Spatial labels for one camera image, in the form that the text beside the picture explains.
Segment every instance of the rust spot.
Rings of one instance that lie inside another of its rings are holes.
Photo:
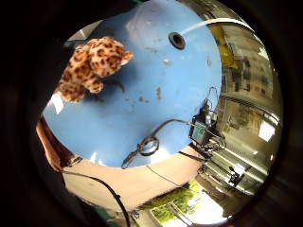
[[[157,92],[157,99],[158,99],[158,100],[161,100],[161,88],[158,87],[158,88],[156,89],[156,92]]]

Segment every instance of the blue tank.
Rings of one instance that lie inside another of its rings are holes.
[[[170,34],[177,36],[169,39]],[[174,0],[151,0],[103,20],[87,41],[106,35],[121,41],[134,57],[106,79],[98,95],[88,94],[79,103],[62,100],[59,113],[49,101],[43,115],[72,152],[101,165],[121,166],[163,122],[191,121],[206,98],[215,109],[218,97],[209,89],[220,92],[222,63],[202,18]],[[178,46],[178,37],[185,46]],[[136,155],[129,166],[157,163],[177,153],[191,142],[189,130],[190,125],[170,122],[156,134],[158,150]]]

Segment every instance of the black cable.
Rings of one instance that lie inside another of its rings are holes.
[[[195,156],[195,155],[187,154],[187,153],[184,153],[184,152],[182,152],[182,151],[179,151],[179,153],[180,153],[180,154],[183,154],[184,156],[187,156],[188,158],[191,158],[191,159],[193,159],[193,160],[196,160],[196,161],[198,161],[198,162],[203,162],[203,161],[205,161],[205,159],[199,158],[199,157],[197,157],[197,156]]]
[[[168,179],[168,178],[162,176],[160,173],[157,173],[156,171],[154,171],[149,165],[146,165],[146,167],[147,167],[151,172],[153,172],[154,174],[158,175],[160,178],[166,180],[167,182],[170,182],[170,183],[172,183],[172,184],[174,184],[174,185],[176,185],[176,186],[178,186],[178,187],[181,187],[181,188],[183,188],[183,189],[185,189],[185,190],[189,190],[189,191],[192,191],[192,192],[194,192],[194,193],[200,193],[200,192],[197,192],[197,191],[192,190],[192,189],[190,189],[190,188],[186,188],[186,187],[184,187],[184,186],[182,186],[182,185],[180,185],[180,184],[178,184],[178,183],[175,183],[175,182],[171,181],[170,179]]]
[[[126,211],[126,209],[125,209],[125,207],[124,207],[124,205],[123,205],[123,203],[122,203],[122,201],[120,199],[120,196],[118,194],[116,194],[116,192],[114,191],[114,189],[109,184],[107,184],[106,182],[104,182],[101,179],[98,179],[98,178],[95,178],[95,177],[91,177],[91,176],[88,176],[88,175],[85,175],[85,174],[81,174],[81,173],[70,172],[70,171],[66,171],[66,170],[62,170],[61,173],[89,178],[89,179],[92,179],[92,180],[94,180],[94,181],[96,181],[98,183],[103,184],[112,193],[113,197],[116,199],[116,202],[119,204],[119,206],[120,206],[120,208],[121,208],[121,210],[123,212],[124,218],[126,220],[127,227],[131,227],[131,222],[130,222],[129,214]]]
[[[159,139],[155,136],[164,126],[166,126],[168,123],[172,121],[177,121],[181,123],[185,123],[187,125],[191,125],[190,122],[185,121],[185,120],[180,120],[180,119],[170,119],[165,122],[163,122],[160,126],[158,126],[150,135],[146,136],[139,144],[136,146],[136,150],[131,152],[123,161],[121,168],[126,168],[131,161],[134,159],[134,157],[139,153],[142,156],[151,156],[154,154],[157,150],[159,150]],[[151,152],[143,152],[144,147],[149,144],[149,142],[155,141],[156,143],[156,148],[151,151]]]

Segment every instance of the leopard plush toy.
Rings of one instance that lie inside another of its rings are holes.
[[[111,76],[133,56],[121,42],[109,36],[79,45],[64,69],[55,93],[71,102],[82,100],[86,90],[99,93],[103,89],[99,78]]]

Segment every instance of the wire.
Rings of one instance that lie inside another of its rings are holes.
[[[157,173],[156,171],[154,171],[149,165],[146,165],[146,167],[147,167],[151,172],[153,172],[154,174],[158,175],[160,178],[166,180],[167,182],[170,182],[170,183],[172,183],[172,184],[174,184],[174,185],[176,185],[176,186],[178,186],[178,187],[181,187],[181,188],[183,188],[183,189],[185,189],[185,190],[189,190],[189,191],[192,191],[192,192],[194,192],[194,193],[200,193],[200,192],[198,192],[198,191],[192,190],[192,189],[190,189],[190,188],[186,188],[186,187],[184,187],[184,186],[182,186],[182,185],[180,185],[180,184],[178,184],[178,183],[175,183],[175,182],[171,181],[170,179],[168,179],[168,178],[162,176],[161,174]]]
[[[122,203],[122,201],[120,199],[120,196],[118,194],[116,194],[116,192],[114,191],[114,189],[109,184],[107,184],[106,182],[104,182],[103,180],[101,180],[99,178],[91,177],[91,176],[88,176],[88,175],[85,175],[85,174],[81,174],[81,173],[77,173],[77,172],[70,172],[70,171],[62,170],[61,173],[89,178],[89,179],[92,179],[92,180],[94,180],[94,181],[96,181],[98,183],[103,184],[112,193],[113,197],[116,199],[116,202],[120,206],[120,208],[121,208],[121,210],[123,212],[124,218],[126,220],[127,227],[131,227],[131,222],[130,222],[129,214],[126,211],[126,209],[125,209],[125,207],[124,207],[124,205],[123,205],[123,203]]]
[[[141,154],[142,156],[151,156],[154,154],[157,150],[159,150],[159,139],[155,136],[163,127],[165,127],[168,123],[170,122],[181,122],[185,123],[187,125],[192,125],[191,122],[185,121],[185,120],[180,120],[180,119],[170,119],[165,122],[163,122],[160,126],[158,126],[154,131],[151,132],[150,135],[146,136],[139,144],[136,146],[136,150],[132,151],[123,161],[121,168],[127,168],[128,165],[131,163],[131,161],[134,159],[134,157],[137,154]],[[148,145],[150,142],[155,141],[155,149],[151,152],[144,152],[144,148],[146,145]]]

